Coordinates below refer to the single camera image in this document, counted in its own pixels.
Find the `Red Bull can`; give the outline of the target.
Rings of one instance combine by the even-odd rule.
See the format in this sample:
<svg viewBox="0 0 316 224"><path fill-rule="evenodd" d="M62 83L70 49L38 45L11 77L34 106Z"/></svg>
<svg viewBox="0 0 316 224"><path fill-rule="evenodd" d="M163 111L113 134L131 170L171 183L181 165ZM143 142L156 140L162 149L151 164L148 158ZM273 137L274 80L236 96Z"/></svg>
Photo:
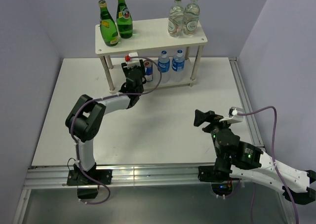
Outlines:
<svg viewBox="0 0 316 224"><path fill-rule="evenodd" d="M147 82L153 81L153 64L151 61L144 61L145 79Z"/></svg>

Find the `Pocari Sweat bottle front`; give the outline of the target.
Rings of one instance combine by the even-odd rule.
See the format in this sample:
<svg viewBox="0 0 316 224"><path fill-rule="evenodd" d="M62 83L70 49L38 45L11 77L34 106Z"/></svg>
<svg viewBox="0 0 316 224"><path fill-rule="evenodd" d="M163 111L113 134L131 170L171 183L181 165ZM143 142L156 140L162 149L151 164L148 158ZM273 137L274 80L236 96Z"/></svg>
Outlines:
<svg viewBox="0 0 316 224"><path fill-rule="evenodd" d="M170 58L167 51L162 51L158 58L158 66L162 74L161 83L167 83L170 78Z"/></svg>

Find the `pocari sweat bottle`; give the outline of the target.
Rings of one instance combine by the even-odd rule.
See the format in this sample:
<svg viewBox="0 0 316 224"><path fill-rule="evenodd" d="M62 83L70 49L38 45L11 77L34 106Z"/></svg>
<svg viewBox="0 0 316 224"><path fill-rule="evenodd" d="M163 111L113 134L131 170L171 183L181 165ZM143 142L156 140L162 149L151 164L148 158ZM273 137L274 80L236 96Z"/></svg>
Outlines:
<svg viewBox="0 0 316 224"><path fill-rule="evenodd" d="M162 51L158 58L158 66L162 74L161 83L167 83L170 78L170 58L167 51Z"/></svg>
<svg viewBox="0 0 316 224"><path fill-rule="evenodd" d="M172 78L174 82L180 82L183 78L185 57L181 49L172 58Z"/></svg>

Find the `green Perrier bottle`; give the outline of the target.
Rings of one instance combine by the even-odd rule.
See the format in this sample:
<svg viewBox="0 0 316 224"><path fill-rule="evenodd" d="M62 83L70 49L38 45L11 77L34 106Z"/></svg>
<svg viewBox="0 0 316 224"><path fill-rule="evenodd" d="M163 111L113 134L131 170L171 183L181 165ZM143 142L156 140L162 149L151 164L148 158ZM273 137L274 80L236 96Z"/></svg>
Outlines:
<svg viewBox="0 0 316 224"><path fill-rule="evenodd" d="M99 0L100 7L100 32L104 43L107 46L115 46L118 43L118 31L116 24L111 17L105 0Z"/></svg>
<svg viewBox="0 0 316 224"><path fill-rule="evenodd" d="M133 35L133 23L130 11L125 0L118 0L117 27L121 38L130 38Z"/></svg>

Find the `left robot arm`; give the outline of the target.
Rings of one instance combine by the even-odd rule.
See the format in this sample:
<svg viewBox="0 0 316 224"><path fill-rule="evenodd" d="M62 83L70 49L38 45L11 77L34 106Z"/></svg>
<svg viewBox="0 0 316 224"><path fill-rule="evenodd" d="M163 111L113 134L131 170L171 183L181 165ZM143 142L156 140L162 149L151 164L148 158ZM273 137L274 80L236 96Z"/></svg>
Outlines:
<svg viewBox="0 0 316 224"><path fill-rule="evenodd" d="M83 94L66 118L65 125L75 142L76 149L74 168L69 171L71 178L68 182L85 185L98 184L102 181L100 172L96 169L93 140L99 132L103 117L112 112L134 107L140 96L146 94L144 58L131 57L130 61L121 63L121 68L125 82L118 93L103 98L92 98Z"/></svg>

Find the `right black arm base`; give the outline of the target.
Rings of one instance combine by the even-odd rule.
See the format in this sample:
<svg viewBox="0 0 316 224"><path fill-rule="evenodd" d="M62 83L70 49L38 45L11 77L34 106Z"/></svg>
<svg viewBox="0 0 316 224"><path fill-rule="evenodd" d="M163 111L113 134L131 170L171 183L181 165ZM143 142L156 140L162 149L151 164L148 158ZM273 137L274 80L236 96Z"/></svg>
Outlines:
<svg viewBox="0 0 316 224"><path fill-rule="evenodd" d="M211 191L216 198L231 197L241 188L240 179L231 178L227 174L216 174L214 165L199 166L197 178L200 182L211 184Z"/></svg>

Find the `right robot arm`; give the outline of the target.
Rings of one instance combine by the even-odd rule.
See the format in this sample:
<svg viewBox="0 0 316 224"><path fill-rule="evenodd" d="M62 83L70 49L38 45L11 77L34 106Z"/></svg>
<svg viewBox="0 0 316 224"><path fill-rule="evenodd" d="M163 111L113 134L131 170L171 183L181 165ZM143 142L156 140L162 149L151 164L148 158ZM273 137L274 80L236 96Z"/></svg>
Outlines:
<svg viewBox="0 0 316 224"><path fill-rule="evenodd" d="M195 110L194 126L208 123L202 130L210 134L216 154L214 165L198 167L198 179L209 183L243 179L269 187L299 205L314 202L316 191L310 185L315 182L316 173L294 169L274 160L261 148L243 142L230 129L242 121L243 112L236 107L230 108L228 117Z"/></svg>

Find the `white two-tier shelf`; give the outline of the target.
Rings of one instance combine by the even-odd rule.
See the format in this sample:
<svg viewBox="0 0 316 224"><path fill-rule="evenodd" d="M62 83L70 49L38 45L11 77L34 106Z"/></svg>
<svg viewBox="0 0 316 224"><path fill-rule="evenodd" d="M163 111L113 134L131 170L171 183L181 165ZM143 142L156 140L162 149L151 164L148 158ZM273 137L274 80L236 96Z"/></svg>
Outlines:
<svg viewBox="0 0 316 224"><path fill-rule="evenodd" d="M119 39L116 46L105 45L100 32L100 26L95 26L95 53L101 60L105 71L109 91L115 94L125 82L125 75L121 68L124 58L112 59L114 55L126 56L129 53L138 53L139 56L147 57L151 51L166 50L170 58L179 49L184 49L185 68L183 78L176 82L172 77L166 83L161 83L160 88L173 86L193 86L196 83L196 75L204 45L208 43L205 32L200 23L197 24L193 35L181 35L172 37L167 31L167 18L138 20L133 22L134 35L128 39Z"/></svg>

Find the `clear glass bottle left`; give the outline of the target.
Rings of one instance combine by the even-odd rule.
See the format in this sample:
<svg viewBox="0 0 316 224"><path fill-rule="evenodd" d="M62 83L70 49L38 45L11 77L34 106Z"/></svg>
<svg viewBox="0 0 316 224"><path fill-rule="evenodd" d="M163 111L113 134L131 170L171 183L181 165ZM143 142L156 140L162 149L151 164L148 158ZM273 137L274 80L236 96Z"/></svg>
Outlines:
<svg viewBox="0 0 316 224"><path fill-rule="evenodd" d="M182 0L174 0L174 5L169 10L168 33L172 37L178 37L181 34L184 17Z"/></svg>

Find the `clear glass bottle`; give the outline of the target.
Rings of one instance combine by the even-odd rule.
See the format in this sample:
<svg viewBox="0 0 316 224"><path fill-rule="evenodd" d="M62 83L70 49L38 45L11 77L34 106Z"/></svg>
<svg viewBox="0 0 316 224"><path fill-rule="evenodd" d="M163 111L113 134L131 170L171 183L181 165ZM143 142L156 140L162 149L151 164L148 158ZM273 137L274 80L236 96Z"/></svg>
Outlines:
<svg viewBox="0 0 316 224"><path fill-rule="evenodd" d="M185 35L189 36L195 33L198 25L199 14L200 7L198 5L198 0L191 0L191 2L185 7L184 11L183 32Z"/></svg>
<svg viewBox="0 0 316 224"><path fill-rule="evenodd" d="M169 10L168 33L172 37L178 37L181 34L184 17L182 0L174 0L174 5Z"/></svg>

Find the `clear glass bottle right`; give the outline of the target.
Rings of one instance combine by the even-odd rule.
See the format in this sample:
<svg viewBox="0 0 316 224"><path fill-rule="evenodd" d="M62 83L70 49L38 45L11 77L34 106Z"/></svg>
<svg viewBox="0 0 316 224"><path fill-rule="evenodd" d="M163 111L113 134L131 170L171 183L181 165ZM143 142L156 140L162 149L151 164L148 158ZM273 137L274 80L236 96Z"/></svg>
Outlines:
<svg viewBox="0 0 316 224"><path fill-rule="evenodd" d="M183 32L185 35L189 36L195 33L198 25L199 14L200 7L198 5L198 0L191 0L191 2L185 7L184 11Z"/></svg>

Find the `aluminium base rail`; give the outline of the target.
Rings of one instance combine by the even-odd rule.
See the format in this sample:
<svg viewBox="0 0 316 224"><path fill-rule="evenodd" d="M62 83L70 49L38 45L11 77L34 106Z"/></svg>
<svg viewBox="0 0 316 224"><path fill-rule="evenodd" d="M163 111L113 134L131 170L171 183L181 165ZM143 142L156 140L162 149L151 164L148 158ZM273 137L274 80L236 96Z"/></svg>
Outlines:
<svg viewBox="0 0 316 224"><path fill-rule="evenodd" d="M212 163L114 165L97 166L97 169L112 170L108 187L140 187L201 184L198 180L198 167L211 165ZM67 166L30 169L22 189L71 188L66 185L68 173Z"/></svg>

